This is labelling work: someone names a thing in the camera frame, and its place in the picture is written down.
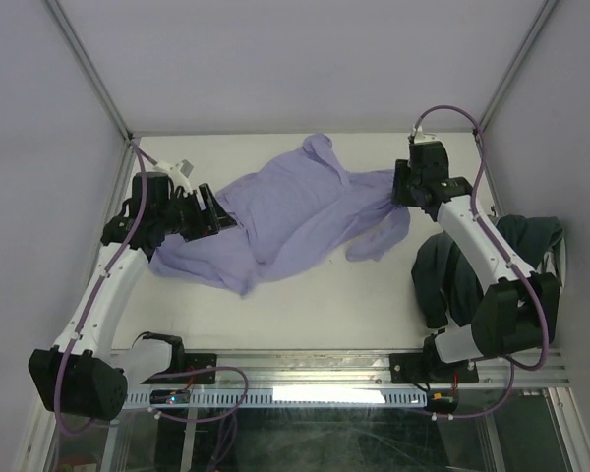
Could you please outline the lilac purple jacket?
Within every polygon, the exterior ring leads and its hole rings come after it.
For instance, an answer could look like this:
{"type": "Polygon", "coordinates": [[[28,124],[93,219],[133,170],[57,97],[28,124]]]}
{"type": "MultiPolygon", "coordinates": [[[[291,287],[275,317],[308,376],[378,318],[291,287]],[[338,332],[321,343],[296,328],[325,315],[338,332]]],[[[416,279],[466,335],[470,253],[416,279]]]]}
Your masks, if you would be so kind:
{"type": "Polygon", "coordinates": [[[410,227],[408,209],[391,201],[393,177],[348,171],[330,137],[311,135],[216,193],[233,227],[190,242],[169,236],[149,268],[246,296],[317,266],[342,244],[349,262],[377,261],[410,227]]]}

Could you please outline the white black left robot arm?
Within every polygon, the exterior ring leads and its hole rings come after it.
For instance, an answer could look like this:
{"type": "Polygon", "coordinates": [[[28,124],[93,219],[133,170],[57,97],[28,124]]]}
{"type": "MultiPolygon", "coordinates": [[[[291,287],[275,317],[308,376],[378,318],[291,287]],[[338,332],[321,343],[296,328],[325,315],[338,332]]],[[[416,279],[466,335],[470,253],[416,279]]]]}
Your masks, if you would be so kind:
{"type": "Polygon", "coordinates": [[[29,358],[45,409],[110,421],[136,386],[192,372],[177,335],[148,331],[118,358],[112,341],[134,286],[167,237],[201,240],[235,224],[208,184],[188,191],[163,172],[135,175],[129,198],[103,228],[99,265],[75,314],[50,348],[29,358]]]}

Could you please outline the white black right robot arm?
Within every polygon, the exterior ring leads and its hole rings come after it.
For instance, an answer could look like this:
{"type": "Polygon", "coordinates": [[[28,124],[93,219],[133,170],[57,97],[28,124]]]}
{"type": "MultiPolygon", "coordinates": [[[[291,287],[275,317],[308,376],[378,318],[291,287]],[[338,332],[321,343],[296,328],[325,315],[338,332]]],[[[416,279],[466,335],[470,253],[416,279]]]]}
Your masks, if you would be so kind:
{"type": "Polygon", "coordinates": [[[448,155],[437,141],[411,140],[409,156],[395,163],[392,200],[417,207],[457,245],[471,265],[484,296],[470,324],[432,335],[420,357],[432,381],[451,374],[455,364],[512,359],[537,348],[531,370],[544,366],[555,334],[560,285],[517,255],[487,217],[477,192],[464,177],[451,177],[448,155]]]}

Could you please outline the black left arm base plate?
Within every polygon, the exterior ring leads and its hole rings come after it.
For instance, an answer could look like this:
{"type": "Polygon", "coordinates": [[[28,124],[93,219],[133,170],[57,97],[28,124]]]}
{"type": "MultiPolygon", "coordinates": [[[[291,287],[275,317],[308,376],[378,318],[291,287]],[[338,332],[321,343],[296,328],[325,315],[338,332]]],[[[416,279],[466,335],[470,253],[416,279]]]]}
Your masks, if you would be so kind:
{"type": "Polygon", "coordinates": [[[196,370],[213,368],[217,363],[215,353],[185,352],[174,354],[170,366],[160,373],[142,381],[142,384],[187,384],[213,385],[215,372],[201,373],[196,376],[173,377],[177,373],[190,373],[196,370]]]}

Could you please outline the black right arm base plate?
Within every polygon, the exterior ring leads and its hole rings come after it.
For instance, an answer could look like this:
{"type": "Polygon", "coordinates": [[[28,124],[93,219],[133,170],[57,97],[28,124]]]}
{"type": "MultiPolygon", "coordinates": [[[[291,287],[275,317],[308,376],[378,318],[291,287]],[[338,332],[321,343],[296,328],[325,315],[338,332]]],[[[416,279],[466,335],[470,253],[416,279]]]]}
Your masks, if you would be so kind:
{"type": "Polygon", "coordinates": [[[395,352],[388,355],[393,384],[476,384],[476,369],[470,370],[467,361],[446,364],[427,361],[422,352],[395,352]]]}

